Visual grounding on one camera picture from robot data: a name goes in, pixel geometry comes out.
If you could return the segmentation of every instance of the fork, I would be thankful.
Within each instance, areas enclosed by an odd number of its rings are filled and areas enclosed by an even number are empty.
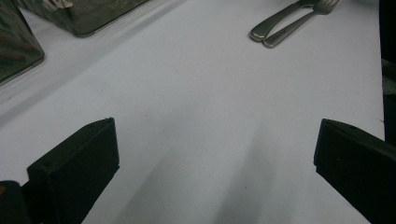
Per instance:
[[[271,30],[283,19],[302,7],[313,7],[318,1],[319,0],[300,0],[288,7],[285,7],[270,18],[255,26],[249,33],[250,38],[254,41],[262,42],[270,34]]]
[[[262,43],[268,49],[274,48],[312,17],[316,15],[330,14],[340,2],[341,0],[320,0],[316,5],[314,5],[314,11],[306,14],[299,20],[264,39]]]

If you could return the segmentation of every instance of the white tablecloth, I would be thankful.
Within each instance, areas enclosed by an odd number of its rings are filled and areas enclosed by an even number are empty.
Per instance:
[[[153,0],[88,38],[23,11],[46,59],[0,88],[0,179],[113,117],[120,169],[86,224],[368,223],[313,157],[322,119],[384,137],[378,3],[249,39],[291,3]]]

